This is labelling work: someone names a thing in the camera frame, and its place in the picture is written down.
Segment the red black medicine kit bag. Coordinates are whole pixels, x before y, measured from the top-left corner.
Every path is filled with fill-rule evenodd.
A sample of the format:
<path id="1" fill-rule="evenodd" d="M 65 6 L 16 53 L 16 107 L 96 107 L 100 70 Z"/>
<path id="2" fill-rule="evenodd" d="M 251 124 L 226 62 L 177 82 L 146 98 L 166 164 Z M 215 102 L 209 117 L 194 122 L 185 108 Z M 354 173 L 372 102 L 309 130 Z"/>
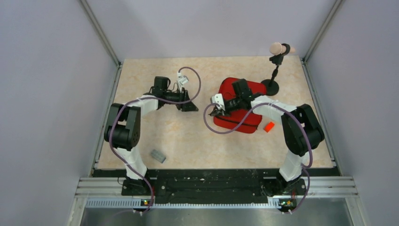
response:
<path id="1" fill-rule="evenodd" d="M 244 85 L 244 81 L 245 79 L 228 77 L 221 83 L 219 93 L 223 97 L 225 111 L 214 107 L 210 116 L 213 117 L 215 125 L 225 129 L 233 129 L 244 121 L 236 131 L 252 134 L 257 130 L 263 117 L 255 113 L 250 113 L 248 117 L 245 115 L 252 108 L 250 101 L 265 95 L 266 87 L 252 81 L 247 81 Z"/>

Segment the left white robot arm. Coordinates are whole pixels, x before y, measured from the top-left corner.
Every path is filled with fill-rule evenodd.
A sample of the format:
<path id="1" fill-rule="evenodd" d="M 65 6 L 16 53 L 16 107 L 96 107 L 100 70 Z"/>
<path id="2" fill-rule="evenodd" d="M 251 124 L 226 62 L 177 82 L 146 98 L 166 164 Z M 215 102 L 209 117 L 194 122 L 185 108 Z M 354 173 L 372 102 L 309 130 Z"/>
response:
<path id="1" fill-rule="evenodd" d="M 110 107 L 104 140 L 112 145 L 111 151 L 126 167 L 127 177 L 134 179 L 133 189 L 139 194 L 150 191 L 151 182 L 144 178 L 147 167 L 143 163 L 137 144 L 140 139 L 141 117 L 160 109 L 165 104 L 175 105 L 181 112 L 197 112 L 198 107 L 191 101 L 184 84 L 185 75 L 178 74 L 177 90 L 169 90 L 170 80 L 157 76 L 150 92 L 126 104 L 113 103 Z"/>

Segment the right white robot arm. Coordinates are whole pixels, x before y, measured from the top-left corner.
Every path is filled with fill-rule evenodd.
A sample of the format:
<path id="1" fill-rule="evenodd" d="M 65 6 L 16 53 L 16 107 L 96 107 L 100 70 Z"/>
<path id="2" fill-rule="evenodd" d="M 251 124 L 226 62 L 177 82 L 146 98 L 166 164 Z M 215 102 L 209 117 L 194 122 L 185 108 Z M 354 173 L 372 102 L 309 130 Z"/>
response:
<path id="1" fill-rule="evenodd" d="M 269 98 L 266 92 L 262 83 L 226 78 L 211 97 L 214 109 L 210 116 L 221 128 L 247 134 L 254 133 L 264 117 L 279 123 L 288 153 L 279 169 L 276 188 L 288 194 L 295 188 L 294 180 L 301 175 L 305 163 L 312 162 L 312 151 L 325 135 L 310 105 L 287 105 Z"/>

